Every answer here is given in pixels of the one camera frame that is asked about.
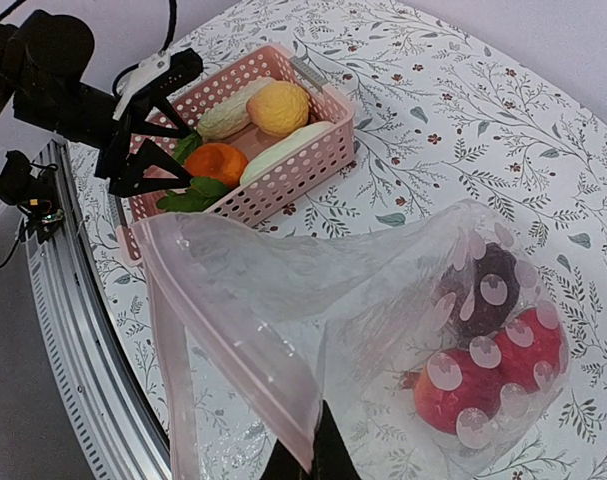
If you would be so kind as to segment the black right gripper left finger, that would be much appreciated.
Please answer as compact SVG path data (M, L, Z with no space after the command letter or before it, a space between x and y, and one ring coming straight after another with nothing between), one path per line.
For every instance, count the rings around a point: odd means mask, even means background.
M262 480L306 480L307 472L277 440L262 474Z

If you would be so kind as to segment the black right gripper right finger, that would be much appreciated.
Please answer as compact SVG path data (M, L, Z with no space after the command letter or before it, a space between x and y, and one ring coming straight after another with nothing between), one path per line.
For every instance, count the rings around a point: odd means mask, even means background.
M315 480L360 480L331 409L322 403L322 414L314 437L312 478Z

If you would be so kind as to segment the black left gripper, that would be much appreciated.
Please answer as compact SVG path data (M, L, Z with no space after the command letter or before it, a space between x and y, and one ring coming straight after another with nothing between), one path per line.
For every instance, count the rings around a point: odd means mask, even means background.
M191 128L160 94L136 95L119 120L118 99L77 79L42 74L27 65L13 99L14 116L68 140L99 149L95 175L109 179L109 193L136 196L185 189L192 175L150 139L134 153L131 136L182 139Z

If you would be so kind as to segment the red pomegranate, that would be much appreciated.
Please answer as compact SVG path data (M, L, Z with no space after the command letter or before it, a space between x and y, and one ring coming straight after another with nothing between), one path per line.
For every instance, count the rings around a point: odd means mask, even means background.
M430 357L413 387L416 412L436 430L455 435L465 409L495 416L504 385L498 368L480 367L467 351L444 350Z

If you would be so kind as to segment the clear zip top bag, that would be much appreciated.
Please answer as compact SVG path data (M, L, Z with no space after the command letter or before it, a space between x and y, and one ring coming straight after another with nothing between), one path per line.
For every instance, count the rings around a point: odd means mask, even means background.
M196 396L221 381L241 411L279 440L312 478L326 401L361 477L470 479L514 447L562 392L569 348L561 314L515 232L490 208L460 201L417 222L334 239L276 238L222 215L163 213L131 226L147 277L151 323L170 414L171 473L206 479L216 439ZM516 258L516 306L493 334L460 338L447 324L454 294L435 301L446 270L497 243ZM551 304L564 333L562 371L528 394L505 383L488 419L469 408L456 434L416 412L413 387L430 357L467 351L498 368L494 337L521 311Z

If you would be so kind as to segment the pink plastic basket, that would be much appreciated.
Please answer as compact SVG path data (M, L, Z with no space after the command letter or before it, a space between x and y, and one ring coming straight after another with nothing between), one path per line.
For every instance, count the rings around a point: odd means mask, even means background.
M309 95L309 122L329 121L334 127L311 139L288 159L261 171L205 210L255 226L316 187L355 158L354 115L350 100L288 49L267 44L190 87L172 106L191 127L202 115L259 77L288 81ZM249 162L279 139L248 125L223 140L241 150Z

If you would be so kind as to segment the dark purple fruit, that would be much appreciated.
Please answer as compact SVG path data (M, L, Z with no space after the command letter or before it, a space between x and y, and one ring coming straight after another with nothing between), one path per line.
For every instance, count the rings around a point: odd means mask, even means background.
M433 299L454 294L447 324L460 338L487 336L503 326L520 295L515 266L512 253L488 243L481 259L472 258L460 271L453 266L446 270Z

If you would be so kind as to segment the red apple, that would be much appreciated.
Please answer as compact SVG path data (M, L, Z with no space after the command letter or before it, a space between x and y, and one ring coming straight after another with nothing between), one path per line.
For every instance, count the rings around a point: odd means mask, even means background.
M521 311L494 337L494 342L501 353L498 371L502 379L519 385L528 394L547 388L562 371L564 333L551 304Z

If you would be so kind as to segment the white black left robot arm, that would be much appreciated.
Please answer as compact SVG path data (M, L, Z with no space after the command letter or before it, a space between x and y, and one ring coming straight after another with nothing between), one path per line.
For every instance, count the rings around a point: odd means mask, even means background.
M15 118L97 149L95 175L114 196L189 187L191 174L155 141L190 134L169 98L202 74L202 58L162 50L128 69L115 96L81 81L94 46L73 16L36 10L19 27L0 22L0 114L11 104Z

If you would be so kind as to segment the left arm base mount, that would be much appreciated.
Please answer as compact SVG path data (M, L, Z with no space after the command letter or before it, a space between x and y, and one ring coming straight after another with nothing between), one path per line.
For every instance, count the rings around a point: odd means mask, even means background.
M0 262L0 270L10 262L20 243L32 236L38 244L49 241L65 217L56 185L56 163L37 164L18 150L7 151L5 158L0 172L0 201L16 207L23 219L12 248Z

